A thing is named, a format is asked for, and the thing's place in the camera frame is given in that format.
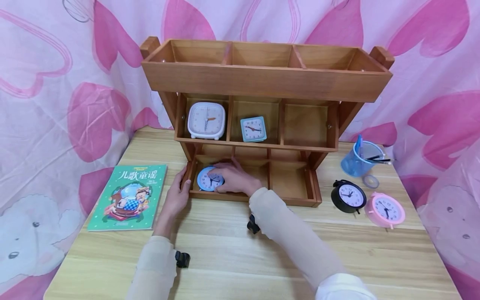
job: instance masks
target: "wooden shelf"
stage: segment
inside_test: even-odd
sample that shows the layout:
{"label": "wooden shelf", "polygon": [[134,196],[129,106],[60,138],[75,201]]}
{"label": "wooden shelf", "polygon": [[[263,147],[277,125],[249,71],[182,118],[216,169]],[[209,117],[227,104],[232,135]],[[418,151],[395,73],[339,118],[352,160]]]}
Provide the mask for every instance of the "wooden shelf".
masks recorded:
{"label": "wooden shelf", "polygon": [[[235,157],[288,205],[321,201],[315,170],[338,150],[365,102],[374,102],[392,77],[394,58],[382,47],[361,48],[167,40],[149,37],[140,50],[152,90],[158,91],[187,157],[184,180],[194,198],[247,202],[241,193],[200,191],[200,170]],[[219,140],[192,139],[187,129],[197,102],[221,104],[226,128]],[[262,116],[267,139],[244,143],[240,120]]]}
{"label": "wooden shelf", "polygon": [[[196,180],[200,171],[224,160],[223,157],[195,156],[195,159],[189,163],[187,170],[187,178],[192,180],[190,197],[248,202],[249,198],[243,193],[219,194],[200,190]],[[315,185],[312,184],[313,177],[316,178],[316,174],[308,169],[305,161],[285,162],[272,159],[242,158],[237,160],[245,172],[258,178],[263,186],[274,190],[287,205],[316,207],[322,202],[320,193],[315,190]]]}
{"label": "wooden shelf", "polygon": [[319,45],[168,40],[142,66],[157,91],[350,102],[374,102],[392,77],[360,48]]}
{"label": "wooden shelf", "polygon": [[[226,130],[218,140],[192,139],[187,118],[193,103],[207,101],[221,104],[227,112]],[[338,104],[332,101],[280,99],[269,97],[222,96],[179,93],[175,140],[251,148],[335,152],[338,149]],[[263,116],[267,139],[245,143],[240,120]]]}

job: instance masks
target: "human hand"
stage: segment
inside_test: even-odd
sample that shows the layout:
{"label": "human hand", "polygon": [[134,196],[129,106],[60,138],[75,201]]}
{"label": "human hand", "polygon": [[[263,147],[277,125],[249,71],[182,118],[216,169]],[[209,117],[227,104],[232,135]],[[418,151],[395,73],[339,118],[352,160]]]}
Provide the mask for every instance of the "human hand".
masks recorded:
{"label": "human hand", "polygon": [[183,189],[180,189],[180,182],[186,171],[187,167],[185,166],[182,171],[175,175],[175,178],[173,179],[173,183],[167,192],[165,203],[163,204],[161,211],[161,214],[163,214],[164,216],[175,218],[179,214],[179,212],[181,212],[187,205],[189,197],[188,192],[190,190],[190,185],[192,181],[185,181],[185,183],[183,184]]}
{"label": "human hand", "polygon": [[167,192],[165,203],[163,203],[162,211],[157,218],[153,235],[159,235],[170,239],[175,218],[179,212],[187,206],[188,202],[188,192],[192,181],[185,181],[183,189],[180,189],[180,182],[186,171],[187,167],[185,166],[180,173],[175,175],[173,183]]}
{"label": "human hand", "polygon": [[262,187],[262,183],[257,178],[247,174],[238,161],[232,157],[232,163],[218,163],[213,166],[208,172],[210,174],[220,174],[225,183],[218,186],[216,192],[243,192],[247,196],[251,197],[259,188]]}

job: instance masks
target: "pink curtain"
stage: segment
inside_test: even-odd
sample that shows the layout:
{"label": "pink curtain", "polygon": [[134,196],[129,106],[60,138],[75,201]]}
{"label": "pink curtain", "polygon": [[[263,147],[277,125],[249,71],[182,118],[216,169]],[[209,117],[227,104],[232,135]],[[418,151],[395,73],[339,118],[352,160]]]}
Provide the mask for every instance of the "pink curtain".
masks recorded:
{"label": "pink curtain", "polygon": [[394,77],[343,134],[384,144],[466,300],[480,298],[480,2],[57,0],[0,7],[0,300],[42,299],[133,132],[171,128],[147,36],[380,45]]}

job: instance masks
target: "children's book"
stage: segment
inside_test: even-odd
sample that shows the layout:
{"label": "children's book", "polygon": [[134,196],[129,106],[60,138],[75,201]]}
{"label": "children's book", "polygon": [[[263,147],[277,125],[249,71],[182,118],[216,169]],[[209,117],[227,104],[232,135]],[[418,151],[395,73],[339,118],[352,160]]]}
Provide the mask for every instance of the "children's book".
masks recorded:
{"label": "children's book", "polygon": [[116,166],[88,231],[152,229],[167,165]]}

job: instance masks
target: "wooden table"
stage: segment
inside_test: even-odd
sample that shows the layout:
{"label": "wooden table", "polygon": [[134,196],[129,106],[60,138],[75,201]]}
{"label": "wooden table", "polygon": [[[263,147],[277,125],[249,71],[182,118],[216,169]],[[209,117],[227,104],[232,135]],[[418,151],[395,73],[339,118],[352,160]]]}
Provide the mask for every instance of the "wooden table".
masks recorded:
{"label": "wooden table", "polygon": [[[371,190],[340,169],[351,144],[340,143],[317,170],[323,203],[290,209],[312,226],[339,255],[347,269],[362,278],[378,299],[460,299],[393,166],[373,174],[378,192],[398,199],[407,214],[394,230],[379,228],[365,216],[335,208],[330,192],[335,179],[348,179]],[[135,134],[121,165],[168,164],[165,189],[186,163],[173,131],[145,127]],[[193,199],[179,216],[172,242],[191,255],[188,269],[177,269],[170,299],[313,299],[306,281],[286,254],[262,234],[246,228],[246,203]],[[142,247],[152,232],[80,231],[48,288],[46,300],[124,299]]]}

